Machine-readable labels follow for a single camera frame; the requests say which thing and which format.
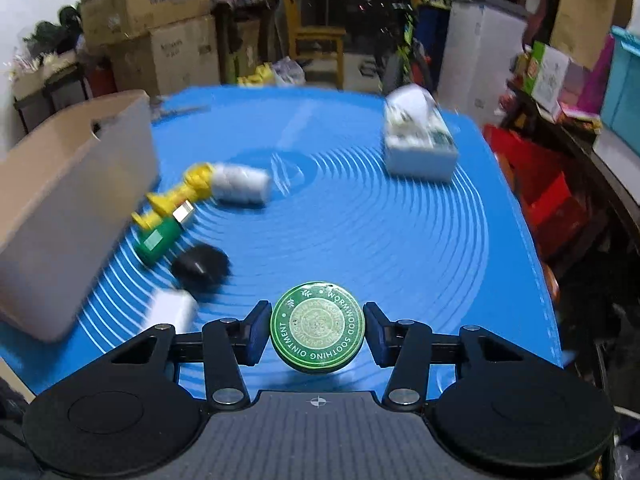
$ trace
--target silver rivet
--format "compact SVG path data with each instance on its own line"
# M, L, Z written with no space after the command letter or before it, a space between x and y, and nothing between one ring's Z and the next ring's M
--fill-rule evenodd
M213 400L218 404L226 404L227 406L237 404L242 399L244 399L244 393L237 388L221 388L213 393Z
M396 388L389 393L389 400L400 406L415 404L420 400L420 394L410 388Z

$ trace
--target storage bin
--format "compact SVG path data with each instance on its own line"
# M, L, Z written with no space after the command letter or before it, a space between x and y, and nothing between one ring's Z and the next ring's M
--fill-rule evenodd
M613 27L616 40L602 122L640 155L640 40L623 28Z

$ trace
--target red bag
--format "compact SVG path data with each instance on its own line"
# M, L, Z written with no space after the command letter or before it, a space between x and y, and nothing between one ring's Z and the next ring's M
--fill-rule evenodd
M492 151L503 154L513 167L522 213L538 245L540 259L547 259L590 218L566 182L571 159L489 124L482 134Z

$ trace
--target blue tablecloth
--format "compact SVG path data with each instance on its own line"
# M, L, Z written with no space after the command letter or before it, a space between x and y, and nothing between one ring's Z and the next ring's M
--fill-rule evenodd
M221 248L232 276L200 302L195 329L223 316L243 318L258 300L274 303L292 286L338 283L360 303L375 301L391 320L411 318L434 332L481 325L560 364L558 330L542 270L520 207L478 128L443 117L460 150L450 185L393 180L381 153L383 101L315 89L190 89L168 106L211 104L209 112L154 127L160 190L191 164L228 161L267 169L273 199L261 210L198 204L178 250L197 242ZM71 334L42 344L0 326L0 355L39 393L135 335L151 291L174 284L166 258L145 269L127 230L78 314ZM367 345L349 366L326 376L287 367L271 343L260 364L243 368L259 389L375 390L390 370ZM434 366L429 394L454 380ZM201 365L184 365L180 384L204 395Z

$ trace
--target teal plastic container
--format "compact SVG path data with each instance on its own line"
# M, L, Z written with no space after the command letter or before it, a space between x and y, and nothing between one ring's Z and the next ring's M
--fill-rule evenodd
M640 40L620 27L611 33L616 47L600 117L640 155Z

